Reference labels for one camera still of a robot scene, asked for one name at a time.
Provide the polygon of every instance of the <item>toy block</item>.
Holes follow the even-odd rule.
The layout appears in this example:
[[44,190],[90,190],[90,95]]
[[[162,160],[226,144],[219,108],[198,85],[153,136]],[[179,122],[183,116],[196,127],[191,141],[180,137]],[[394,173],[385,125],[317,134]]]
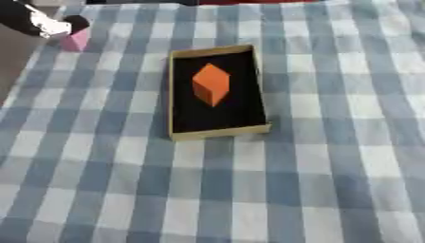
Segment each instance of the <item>toy block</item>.
[[230,74],[207,64],[194,75],[193,87],[198,99],[215,107],[229,93]]
[[61,40],[61,46],[68,51],[83,51],[89,38],[88,28],[68,35]]

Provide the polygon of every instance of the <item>gingham fabric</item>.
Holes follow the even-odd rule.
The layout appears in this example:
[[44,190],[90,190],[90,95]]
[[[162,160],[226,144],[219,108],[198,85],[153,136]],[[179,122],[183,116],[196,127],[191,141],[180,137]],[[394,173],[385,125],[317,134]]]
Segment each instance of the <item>gingham fabric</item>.
[[[419,243],[420,1],[68,7],[0,112],[0,242]],[[171,50],[254,44],[272,129],[172,142]]]

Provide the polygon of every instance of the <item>blue checkered tablecloth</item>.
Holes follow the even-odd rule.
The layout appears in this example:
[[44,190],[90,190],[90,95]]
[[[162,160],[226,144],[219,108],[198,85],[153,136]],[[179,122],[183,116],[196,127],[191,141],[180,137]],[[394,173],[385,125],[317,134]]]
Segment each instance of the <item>blue checkered tablecloth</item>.
[[[418,0],[62,8],[0,111],[0,242],[419,243]],[[272,129],[171,142],[171,50],[254,44]]]

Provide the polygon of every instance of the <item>dark background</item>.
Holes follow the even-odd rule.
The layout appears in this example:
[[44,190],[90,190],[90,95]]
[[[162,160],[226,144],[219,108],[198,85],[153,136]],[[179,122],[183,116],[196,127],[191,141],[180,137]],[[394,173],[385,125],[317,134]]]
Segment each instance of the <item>dark background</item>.
[[[231,75],[230,91],[216,107],[194,95],[192,78],[211,63]],[[266,123],[253,51],[174,60],[174,132],[194,132]]]

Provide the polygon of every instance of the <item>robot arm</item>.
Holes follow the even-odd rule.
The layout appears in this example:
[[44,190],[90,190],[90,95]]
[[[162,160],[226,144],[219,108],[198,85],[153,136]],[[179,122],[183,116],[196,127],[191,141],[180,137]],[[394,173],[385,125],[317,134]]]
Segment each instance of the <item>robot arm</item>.
[[[68,19],[75,20],[76,16],[70,16]],[[46,39],[63,37],[72,34],[75,27],[71,23],[67,22],[66,18],[63,22],[54,20],[19,0],[0,0],[0,24],[26,35]]]

